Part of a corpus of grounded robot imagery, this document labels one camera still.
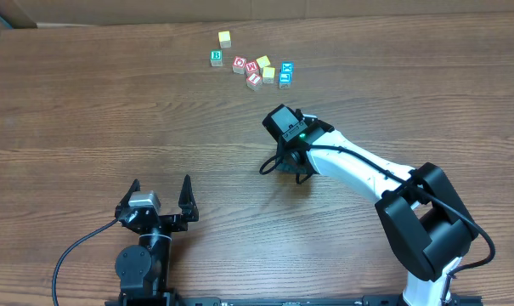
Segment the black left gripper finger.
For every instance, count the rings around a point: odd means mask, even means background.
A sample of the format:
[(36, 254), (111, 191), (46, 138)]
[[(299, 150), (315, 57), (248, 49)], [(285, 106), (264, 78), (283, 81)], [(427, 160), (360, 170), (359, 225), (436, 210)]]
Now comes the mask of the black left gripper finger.
[(117, 208), (123, 209), (124, 207), (128, 206), (129, 200), (134, 192), (140, 191), (140, 183), (137, 179), (135, 179), (130, 188), (128, 189), (127, 193), (122, 197), (122, 199), (119, 201)]
[(196, 215), (197, 205), (192, 190), (191, 177), (187, 174), (184, 177), (183, 186), (180, 192), (178, 206), (183, 215)]

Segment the red M wooden block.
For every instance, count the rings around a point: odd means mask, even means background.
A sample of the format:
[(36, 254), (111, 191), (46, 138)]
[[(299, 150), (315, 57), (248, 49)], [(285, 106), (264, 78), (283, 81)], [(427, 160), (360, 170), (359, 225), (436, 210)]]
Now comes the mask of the red M wooden block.
[(252, 74), (260, 74), (259, 65), (255, 60), (247, 61), (245, 63), (244, 69), (247, 77), (251, 76)]

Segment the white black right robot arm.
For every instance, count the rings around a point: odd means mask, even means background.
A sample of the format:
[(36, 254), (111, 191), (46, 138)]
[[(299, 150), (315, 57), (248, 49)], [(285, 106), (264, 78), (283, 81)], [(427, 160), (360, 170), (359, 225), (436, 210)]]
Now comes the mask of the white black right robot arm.
[(478, 231), (440, 167), (413, 168), (357, 146), (330, 124), (279, 105), (263, 119), (277, 143), (260, 172), (292, 172), (301, 184), (314, 174), (339, 180), (374, 202), (397, 260), (407, 269), (400, 305), (454, 305), (453, 272)]

